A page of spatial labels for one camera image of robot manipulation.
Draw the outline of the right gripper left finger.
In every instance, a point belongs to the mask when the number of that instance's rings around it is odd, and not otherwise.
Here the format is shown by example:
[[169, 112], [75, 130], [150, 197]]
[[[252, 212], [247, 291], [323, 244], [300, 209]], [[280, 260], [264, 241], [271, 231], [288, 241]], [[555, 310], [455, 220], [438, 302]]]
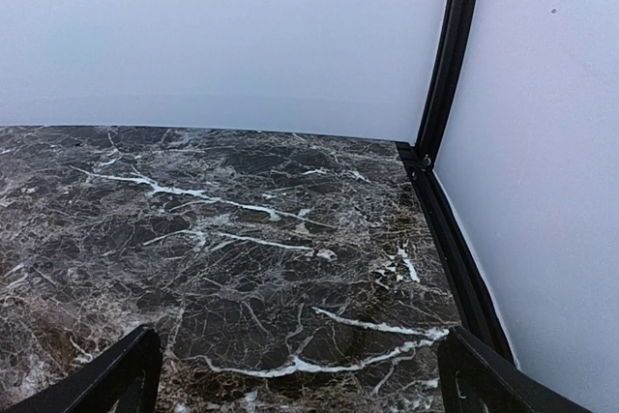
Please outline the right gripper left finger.
[[7, 411], [153, 412], [161, 372], [160, 337], [141, 325], [79, 371]]

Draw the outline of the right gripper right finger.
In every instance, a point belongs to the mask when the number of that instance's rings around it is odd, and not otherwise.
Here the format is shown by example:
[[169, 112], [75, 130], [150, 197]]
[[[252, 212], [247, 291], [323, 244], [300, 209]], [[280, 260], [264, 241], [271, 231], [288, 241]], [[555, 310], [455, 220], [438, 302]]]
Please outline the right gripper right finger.
[[534, 381], [460, 326], [438, 346], [441, 394], [447, 412], [584, 412]]

